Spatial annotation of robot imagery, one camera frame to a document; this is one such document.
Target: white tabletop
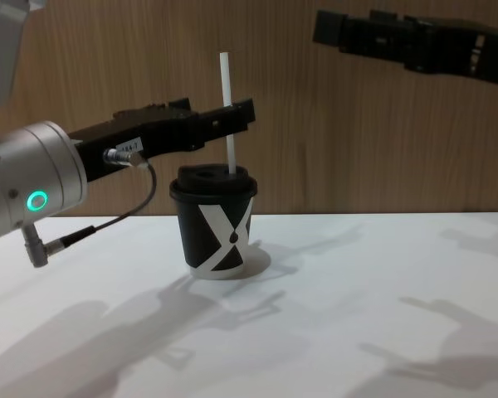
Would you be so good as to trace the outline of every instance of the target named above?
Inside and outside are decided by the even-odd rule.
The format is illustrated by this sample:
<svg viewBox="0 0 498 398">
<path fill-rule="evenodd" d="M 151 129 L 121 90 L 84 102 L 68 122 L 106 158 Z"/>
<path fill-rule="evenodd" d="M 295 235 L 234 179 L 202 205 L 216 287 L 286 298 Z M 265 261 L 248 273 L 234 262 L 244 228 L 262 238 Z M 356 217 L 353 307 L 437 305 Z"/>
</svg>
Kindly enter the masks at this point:
<svg viewBox="0 0 498 398">
<path fill-rule="evenodd" d="M 498 214 L 258 216 L 251 240 L 263 274 L 214 282 L 172 217 L 45 269 L 0 239 L 0 398 L 498 398 Z"/>
</svg>

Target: wooden wall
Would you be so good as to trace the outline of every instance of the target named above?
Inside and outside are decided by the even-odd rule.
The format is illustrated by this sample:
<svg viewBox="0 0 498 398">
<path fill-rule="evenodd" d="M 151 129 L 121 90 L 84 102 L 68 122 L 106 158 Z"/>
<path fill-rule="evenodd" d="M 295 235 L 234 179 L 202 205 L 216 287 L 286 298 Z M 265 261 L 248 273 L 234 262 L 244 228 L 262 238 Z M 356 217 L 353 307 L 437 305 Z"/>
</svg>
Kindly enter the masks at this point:
<svg viewBox="0 0 498 398">
<path fill-rule="evenodd" d="M 49 0 L 27 24 L 0 133 L 41 119 L 71 131 L 184 96 L 221 106 L 217 53 L 231 51 L 233 97 L 256 104 L 237 151 L 260 183 L 257 212 L 498 211 L 498 86 L 311 42 L 318 9 L 374 7 L 498 27 L 498 0 Z M 220 142 L 156 158 L 148 214 L 173 211 L 179 165 L 225 157 Z M 148 182 L 107 177 L 72 214 L 126 211 Z"/>
</svg>

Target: black cable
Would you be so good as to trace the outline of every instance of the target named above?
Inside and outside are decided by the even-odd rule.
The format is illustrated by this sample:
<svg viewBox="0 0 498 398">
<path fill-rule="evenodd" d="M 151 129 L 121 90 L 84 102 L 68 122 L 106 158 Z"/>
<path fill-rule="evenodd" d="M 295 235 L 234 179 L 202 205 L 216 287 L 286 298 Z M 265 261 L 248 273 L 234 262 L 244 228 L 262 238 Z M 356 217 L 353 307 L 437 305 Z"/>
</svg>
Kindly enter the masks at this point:
<svg viewBox="0 0 498 398">
<path fill-rule="evenodd" d="M 84 240 L 86 237 L 94 235 L 96 232 L 104 230 L 109 226 L 113 226 L 114 224 L 121 222 L 128 217 L 134 216 L 140 211 L 142 211 L 153 200 L 155 193 L 157 193 L 157 185 L 158 185 L 157 173 L 155 172 L 153 166 L 151 166 L 151 164 L 149 163 L 148 163 L 148 170 L 149 173 L 151 174 L 151 191 L 149 192 L 148 197 L 146 197 L 146 199 L 142 203 L 140 203 L 137 207 L 135 207 L 135 209 L 128 211 L 127 213 L 115 218 L 114 220 L 106 222 L 105 224 L 96 227 L 88 226 L 81 231 L 77 231 L 74 232 L 73 234 L 63 236 L 59 240 L 61 241 L 64 248 L 74 245 L 75 243 Z"/>
</svg>

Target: white label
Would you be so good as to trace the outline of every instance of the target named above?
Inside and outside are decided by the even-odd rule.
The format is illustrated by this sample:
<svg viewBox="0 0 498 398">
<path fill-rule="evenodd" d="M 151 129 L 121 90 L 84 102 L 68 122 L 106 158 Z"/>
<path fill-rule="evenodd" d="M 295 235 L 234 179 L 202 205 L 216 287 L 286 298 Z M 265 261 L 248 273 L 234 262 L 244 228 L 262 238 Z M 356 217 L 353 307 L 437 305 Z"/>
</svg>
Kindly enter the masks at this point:
<svg viewBox="0 0 498 398">
<path fill-rule="evenodd" d="M 119 151 L 126 151 L 126 152 L 144 151 L 144 147 L 142 146 L 142 140 L 140 139 L 140 137 L 131 139 L 126 143 L 121 143 L 120 145 L 116 145 L 116 149 Z"/>
</svg>

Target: paper cup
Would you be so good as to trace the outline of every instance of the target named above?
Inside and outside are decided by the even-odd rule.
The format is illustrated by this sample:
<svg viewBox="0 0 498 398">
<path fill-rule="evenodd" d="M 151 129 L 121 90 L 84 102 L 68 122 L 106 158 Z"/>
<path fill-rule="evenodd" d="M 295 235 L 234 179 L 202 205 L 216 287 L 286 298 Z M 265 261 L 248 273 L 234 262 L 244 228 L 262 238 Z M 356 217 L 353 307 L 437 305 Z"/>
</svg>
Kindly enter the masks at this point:
<svg viewBox="0 0 498 398">
<path fill-rule="evenodd" d="M 181 167 L 170 186 L 178 211 L 184 257 L 200 279 L 227 279 L 244 270 L 256 181 L 243 167 Z"/>
</svg>

